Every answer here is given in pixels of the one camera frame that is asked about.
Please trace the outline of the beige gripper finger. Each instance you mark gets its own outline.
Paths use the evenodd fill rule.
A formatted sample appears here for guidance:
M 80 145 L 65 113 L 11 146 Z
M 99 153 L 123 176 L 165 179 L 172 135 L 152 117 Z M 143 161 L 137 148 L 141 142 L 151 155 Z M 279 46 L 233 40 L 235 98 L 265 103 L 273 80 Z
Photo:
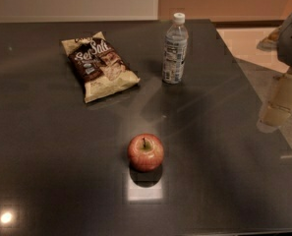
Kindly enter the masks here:
M 259 113 L 257 127 L 272 133 L 292 116 L 292 67 L 281 76 L 274 77 Z

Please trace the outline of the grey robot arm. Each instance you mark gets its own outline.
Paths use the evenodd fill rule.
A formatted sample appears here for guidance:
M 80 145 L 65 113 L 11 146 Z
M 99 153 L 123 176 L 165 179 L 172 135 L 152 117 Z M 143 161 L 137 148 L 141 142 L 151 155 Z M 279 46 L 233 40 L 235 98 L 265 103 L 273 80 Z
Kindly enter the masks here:
M 272 79 L 263 102 L 257 126 L 264 133 L 274 132 L 292 115 L 292 13 L 279 28 L 276 52 L 278 60 L 289 68 Z

